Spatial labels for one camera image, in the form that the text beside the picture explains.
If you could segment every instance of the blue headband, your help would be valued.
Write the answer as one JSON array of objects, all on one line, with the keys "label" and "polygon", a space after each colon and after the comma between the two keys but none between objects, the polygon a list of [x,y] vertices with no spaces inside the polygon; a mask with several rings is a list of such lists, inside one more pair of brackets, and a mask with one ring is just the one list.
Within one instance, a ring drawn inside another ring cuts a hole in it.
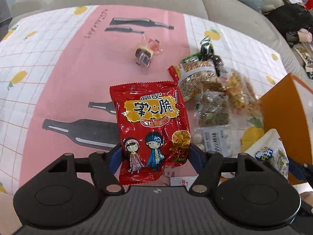
[{"label": "blue headband", "polygon": [[162,139],[159,136],[155,136],[155,135],[151,135],[148,137],[148,142],[150,141],[158,142],[159,144],[162,143]]}]

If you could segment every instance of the black backpack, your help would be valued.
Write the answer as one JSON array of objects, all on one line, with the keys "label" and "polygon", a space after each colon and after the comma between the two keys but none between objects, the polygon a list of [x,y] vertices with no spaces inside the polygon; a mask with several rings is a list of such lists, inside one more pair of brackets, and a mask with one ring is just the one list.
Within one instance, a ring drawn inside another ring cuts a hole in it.
[{"label": "black backpack", "polygon": [[297,32],[301,28],[313,33],[313,16],[299,4],[285,4],[266,16],[284,38],[288,32]]}]

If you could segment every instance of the red snack bag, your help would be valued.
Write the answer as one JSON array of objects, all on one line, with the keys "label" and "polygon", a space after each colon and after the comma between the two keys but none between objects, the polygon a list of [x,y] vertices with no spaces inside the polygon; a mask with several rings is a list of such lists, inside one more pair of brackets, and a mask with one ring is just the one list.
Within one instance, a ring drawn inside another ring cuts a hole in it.
[{"label": "red snack bag", "polygon": [[171,81],[110,87],[125,159],[121,184],[157,180],[165,165],[187,161],[190,129],[184,100]]}]

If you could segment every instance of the cartoon character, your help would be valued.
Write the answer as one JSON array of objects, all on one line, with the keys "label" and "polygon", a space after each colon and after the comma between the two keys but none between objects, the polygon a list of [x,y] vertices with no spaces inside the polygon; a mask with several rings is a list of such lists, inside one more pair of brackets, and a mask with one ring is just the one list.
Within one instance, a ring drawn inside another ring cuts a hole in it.
[{"label": "cartoon character", "polygon": [[127,157],[129,157],[130,169],[128,170],[131,174],[134,171],[139,173],[139,170],[144,167],[140,157],[138,155],[139,143],[135,138],[127,138],[123,140]]},{"label": "cartoon character", "polygon": [[151,165],[152,170],[157,170],[160,162],[164,159],[164,155],[159,149],[160,146],[163,146],[163,136],[158,132],[149,132],[145,140],[146,145],[151,149],[147,166]]}]

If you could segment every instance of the sofa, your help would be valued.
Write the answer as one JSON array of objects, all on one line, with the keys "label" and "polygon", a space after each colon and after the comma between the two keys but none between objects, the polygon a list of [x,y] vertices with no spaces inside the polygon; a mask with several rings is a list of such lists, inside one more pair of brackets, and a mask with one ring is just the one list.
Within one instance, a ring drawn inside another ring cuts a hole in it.
[{"label": "sofa", "polygon": [[[302,79],[310,88],[313,81],[308,78],[287,42],[273,24],[261,13],[238,0],[17,0],[11,9],[13,20],[10,25],[23,17],[65,7],[99,4],[121,4],[154,7],[177,11],[209,19],[242,32],[274,49],[281,55],[288,73]],[[282,0],[265,0],[264,6],[282,6]]]}]

